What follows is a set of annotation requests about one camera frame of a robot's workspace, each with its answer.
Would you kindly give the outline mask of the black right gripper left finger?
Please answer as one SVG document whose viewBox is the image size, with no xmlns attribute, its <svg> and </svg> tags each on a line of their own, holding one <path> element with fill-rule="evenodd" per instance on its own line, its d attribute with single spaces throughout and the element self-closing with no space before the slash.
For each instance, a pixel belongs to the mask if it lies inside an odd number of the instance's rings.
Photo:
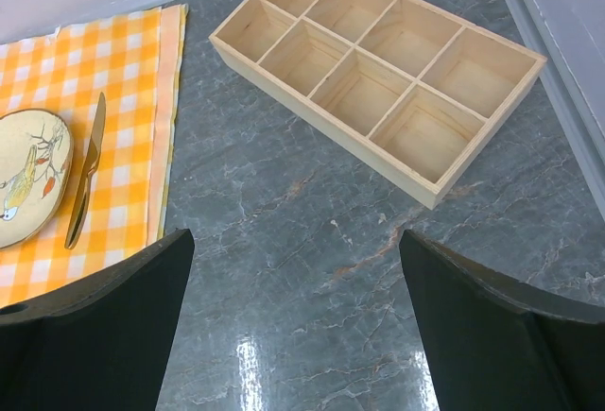
<svg viewBox="0 0 605 411">
<path fill-rule="evenodd" d="M 1 309 L 4 410 L 153 410 L 194 256 L 176 230 L 115 265 Z"/>
</svg>

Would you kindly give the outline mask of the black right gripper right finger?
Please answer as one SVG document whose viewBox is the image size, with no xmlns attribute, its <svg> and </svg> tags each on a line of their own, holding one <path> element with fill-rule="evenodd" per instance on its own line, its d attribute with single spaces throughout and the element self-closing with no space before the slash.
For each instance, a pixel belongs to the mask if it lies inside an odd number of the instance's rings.
<svg viewBox="0 0 605 411">
<path fill-rule="evenodd" d="M 601 410 L 604 309 L 404 231 L 402 269 L 442 410 Z"/>
</svg>

